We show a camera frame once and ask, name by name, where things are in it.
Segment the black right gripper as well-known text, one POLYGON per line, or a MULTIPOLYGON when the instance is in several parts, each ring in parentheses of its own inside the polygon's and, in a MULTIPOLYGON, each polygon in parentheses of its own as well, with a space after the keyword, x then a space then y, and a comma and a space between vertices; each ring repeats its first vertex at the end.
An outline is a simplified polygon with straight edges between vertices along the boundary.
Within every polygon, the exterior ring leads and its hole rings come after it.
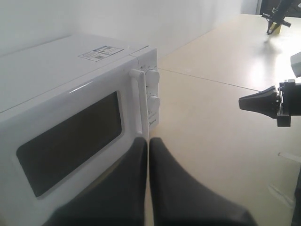
POLYGON ((301 115, 301 84, 296 83, 295 79, 288 79, 279 84, 278 94, 276 87, 271 86, 264 91, 241 97, 238 103, 241 110, 276 118, 278 127, 290 127, 291 117, 301 115))

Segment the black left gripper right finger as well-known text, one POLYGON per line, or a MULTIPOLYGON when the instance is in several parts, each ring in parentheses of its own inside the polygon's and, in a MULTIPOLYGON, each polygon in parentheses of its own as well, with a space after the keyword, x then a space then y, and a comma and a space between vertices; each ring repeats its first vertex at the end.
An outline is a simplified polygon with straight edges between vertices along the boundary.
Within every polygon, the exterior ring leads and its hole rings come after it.
POLYGON ((149 176, 156 226, 255 226, 249 211, 211 191, 171 155, 163 140, 149 143, 149 176))

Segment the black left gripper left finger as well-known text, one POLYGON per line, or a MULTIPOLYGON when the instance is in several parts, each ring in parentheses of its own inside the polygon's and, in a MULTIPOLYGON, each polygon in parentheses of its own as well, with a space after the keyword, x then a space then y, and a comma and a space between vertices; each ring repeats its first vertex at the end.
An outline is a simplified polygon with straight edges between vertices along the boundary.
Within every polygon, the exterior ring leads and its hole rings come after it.
POLYGON ((137 137, 99 184, 58 208, 47 226, 143 226, 147 141, 137 137))

